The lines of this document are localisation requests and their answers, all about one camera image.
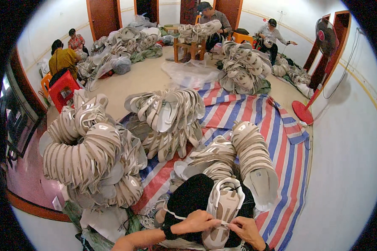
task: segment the black pants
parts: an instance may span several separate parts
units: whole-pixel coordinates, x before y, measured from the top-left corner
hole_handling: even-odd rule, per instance
[[[174,212],[177,216],[187,217],[191,212],[198,209],[207,210],[208,197],[212,191],[214,181],[205,174],[197,174],[189,178],[185,183],[179,186],[176,191],[170,196],[168,201],[168,209]],[[246,199],[239,210],[237,216],[253,218],[253,208],[255,206],[251,191],[241,184]],[[170,213],[166,213],[164,224],[171,226],[181,222],[182,220],[176,219]],[[188,233],[182,235],[183,239],[187,241],[195,241],[203,243],[201,232]],[[238,235],[230,231],[229,238],[225,247],[237,247],[240,245],[241,239]]]
[[[89,52],[88,52],[88,49],[85,47],[85,45],[82,46],[82,51],[87,53],[88,56],[89,56]]]
[[[261,45],[260,51],[263,53],[266,53],[267,51],[269,51],[270,52],[269,61],[271,61],[271,64],[274,65],[275,60],[276,60],[276,55],[278,54],[278,46],[275,43],[273,43],[271,48],[267,48],[264,44],[264,40],[259,40],[259,41]]]
[[[205,51],[209,52],[217,43],[222,43],[222,37],[226,39],[226,34],[215,33],[214,35],[209,37],[205,45]]]

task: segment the person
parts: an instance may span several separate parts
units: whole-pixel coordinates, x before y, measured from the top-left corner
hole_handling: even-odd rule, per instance
[[[197,9],[202,13],[199,20],[200,24],[204,24],[212,20],[219,20],[222,24],[222,28],[217,32],[219,35],[215,33],[209,39],[207,39],[205,50],[208,52],[217,43],[222,42],[222,37],[227,38],[229,34],[233,33],[232,27],[226,15],[220,11],[213,10],[212,6],[208,2],[201,2]]]
[[[64,44],[59,40],[55,40],[52,44],[52,57],[49,59],[50,74],[54,76],[63,68],[68,68],[73,78],[77,79],[77,68],[75,64],[82,60],[81,56],[72,49],[64,49]]]
[[[276,55],[278,53],[278,46],[276,45],[277,39],[284,45],[297,45],[294,41],[286,41],[283,39],[279,30],[276,29],[276,20],[273,18],[271,18],[267,24],[261,26],[255,35],[260,38],[258,40],[261,45],[260,51],[264,53],[270,51],[270,61],[272,65],[275,64]]]
[[[221,220],[215,219],[212,214],[206,212],[213,184],[213,180],[205,174],[192,176],[176,189],[165,205],[168,210],[176,215],[186,217],[186,219],[175,218],[164,210],[163,203],[156,203],[154,223],[157,222],[160,228],[143,230],[120,237],[111,251],[132,251],[136,248],[152,246],[166,239],[176,238],[202,243],[202,231],[221,225]],[[252,218],[255,204],[252,201],[251,191],[248,189],[245,191],[245,186],[242,186],[242,189],[249,199],[242,204],[238,216],[227,225],[231,232],[225,247],[237,247],[241,244],[241,240],[244,240],[246,246],[250,245],[254,250],[274,250],[264,242]]]
[[[76,50],[81,49],[83,52],[87,53],[89,56],[88,49],[85,47],[85,40],[80,34],[75,33],[75,29],[71,29],[68,32],[70,40],[68,41],[68,48]]]

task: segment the red white blue tarp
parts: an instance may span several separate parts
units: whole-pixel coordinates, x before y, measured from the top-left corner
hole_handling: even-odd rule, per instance
[[[270,247],[284,250],[306,197],[309,134],[267,94],[229,94],[218,82],[205,83],[198,92],[206,105],[205,116],[200,120],[205,145],[218,135],[228,138],[235,120],[250,121],[260,127],[278,174],[279,188],[274,206],[260,214],[256,224]],[[170,172],[177,160],[177,153],[165,163],[159,163],[157,157],[148,160],[148,166],[140,171],[144,192],[132,206],[135,213],[148,214],[158,197],[169,191]]]

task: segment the tiled floor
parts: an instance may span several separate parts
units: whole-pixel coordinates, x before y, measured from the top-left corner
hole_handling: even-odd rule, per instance
[[[172,53],[172,47],[164,47],[164,56],[136,63],[131,66],[131,71],[125,75],[114,75],[107,79],[98,80],[91,87],[92,92],[89,92],[90,97],[94,97],[98,93],[105,94],[109,98],[106,113],[110,114],[114,119],[123,118],[128,114],[123,105],[128,95],[170,87],[171,79],[161,70],[161,64],[168,62],[165,60],[165,57],[170,57]],[[209,59],[207,65],[214,66],[216,61],[216,59]],[[306,103],[308,100],[294,87],[272,75],[267,77],[267,80],[271,83],[270,95],[293,118],[298,120],[293,112],[292,102],[298,100]],[[47,113],[48,124],[55,120],[58,114],[58,111],[54,107],[51,107]],[[313,128],[308,127],[306,130],[310,134],[312,141]],[[59,197],[61,204],[63,204],[64,198],[61,196],[60,187],[57,182],[45,180],[43,177],[42,158],[37,151],[39,138],[43,132],[43,128],[37,130],[28,146],[25,158],[18,161],[15,170],[9,171],[8,187],[12,192],[33,203],[53,208],[51,201],[56,195]],[[311,160],[312,158],[309,158],[309,172],[311,171]]]

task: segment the yellow shirt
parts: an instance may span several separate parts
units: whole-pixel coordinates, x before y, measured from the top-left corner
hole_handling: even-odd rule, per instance
[[[71,74],[74,79],[77,79],[77,68],[75,63],[77,62],[77,54],[73,49],[57,49],[53,56],[49,59],[50,74],[54,76],[58,71],[63,68],[71,67]]]

